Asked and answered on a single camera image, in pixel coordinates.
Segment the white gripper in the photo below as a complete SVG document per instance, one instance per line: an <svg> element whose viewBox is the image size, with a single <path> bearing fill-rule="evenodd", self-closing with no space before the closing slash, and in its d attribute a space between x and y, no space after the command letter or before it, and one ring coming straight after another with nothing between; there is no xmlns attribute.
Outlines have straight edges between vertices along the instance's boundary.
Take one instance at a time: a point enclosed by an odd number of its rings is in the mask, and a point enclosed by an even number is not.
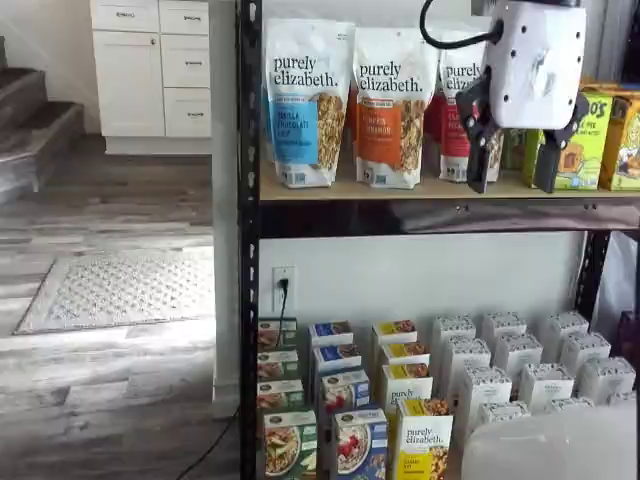
<svg viewBox="0 0 640 480"><path fill-rule="evenodd" d="M589 109L578 93L586 9L577 1L499 1L492 22L503 29L499 41L487 44L488 66L456 94L470 143L467 184L486 192L490 144L501 127L544 129L533 183L551 194L561 154Z"/></svg>

